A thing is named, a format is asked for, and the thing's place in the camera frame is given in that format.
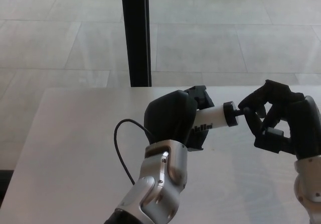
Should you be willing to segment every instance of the black cable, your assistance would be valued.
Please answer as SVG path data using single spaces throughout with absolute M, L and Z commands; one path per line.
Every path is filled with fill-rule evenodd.
M 117 131 L 118 131 L 120 125 L 121 125 L 122 123 L 124 123 L 124 122 L 131 122 L 131 123 L 137 125 L 137 126 L 140 127 L 142 130 L 144 130 L 144 132 L 146 133 L 146 135 L 148 135 L 149 137 L 151 137 L 151 138 L 153 138 L 153 139 L 154 139 L 154 136 L 151 134 L 150 131 L 148 131 L 148 129 L 146 129 L 146 128 L 145 128 L 144 126 L 142 126 L 140 123 L 136 122 L 135 120 L 131 120 L 131 119 L 124 119 L 124 120 L 120 121 L 120 122 L 116 125 L 116 127 L 115 127 L 115 131 L 114 131 L 114 144 L 115 144 L 115 149 L 116 149 L 117 155 L 118 155 L 118 157 L 119 157 L 119 160 L 120 160 L 122 166 L 124 167 L 124 170 L 126 171 L 126 174 L 127 174 L 128 177 L 129 177 L 130 181 L 132 182 L 133 185 L 135 185 L 135 181 L 134 181 L 134 179 L 132 178 L 129 170 L 127 169 L 127 167 L 126 167 L 126 165 L 125 165 L 125 163 L 124 163 L 124 161 L 123 161 L 123 159 L 122 159 L 122 157 L 121 157 L 121 154 L 120 154 L 119 148 L 118 148 L 118 144 L 117 144 Z

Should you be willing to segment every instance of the black pole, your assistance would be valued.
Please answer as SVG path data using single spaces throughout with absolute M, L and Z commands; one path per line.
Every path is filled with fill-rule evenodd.
M 148 0 L 122 0 L 130 85 L 151 87 Z

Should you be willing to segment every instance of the tiled floor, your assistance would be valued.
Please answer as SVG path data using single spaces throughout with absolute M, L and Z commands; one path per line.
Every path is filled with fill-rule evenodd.
M 154 86 L 321 84 L 321 0 L 150 0 Z M 47 87 L 129 86 L 121 0 L 0 0 L 0 169 Z

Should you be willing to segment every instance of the cylindrical object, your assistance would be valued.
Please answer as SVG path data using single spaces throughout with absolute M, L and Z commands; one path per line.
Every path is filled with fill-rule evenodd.
M 238 125 L 237 115 L 239 115 L 239 113 L 233 102 L 226 102 L 220 106 L 198 110 L 193 124 L 194 132 L 223 126 L 236 126 Z
M 196 112 L 193 129 L 195 132 L 227 126 L 223 105 L 209 107 Z

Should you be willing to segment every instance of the silver robot arm segment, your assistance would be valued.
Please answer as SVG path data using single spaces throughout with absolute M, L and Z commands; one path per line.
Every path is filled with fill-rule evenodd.
M 183 144 L 165 140 L 149 145 L 139 180 L 117 209 L 142 224 L 167 224 L 179 208 L 179 195 L 186 181 L 187 148 Z
M 309 214 L 310 223 L 321 224 L 321 155 L 296 161 L 295 169 L 295 196 Z

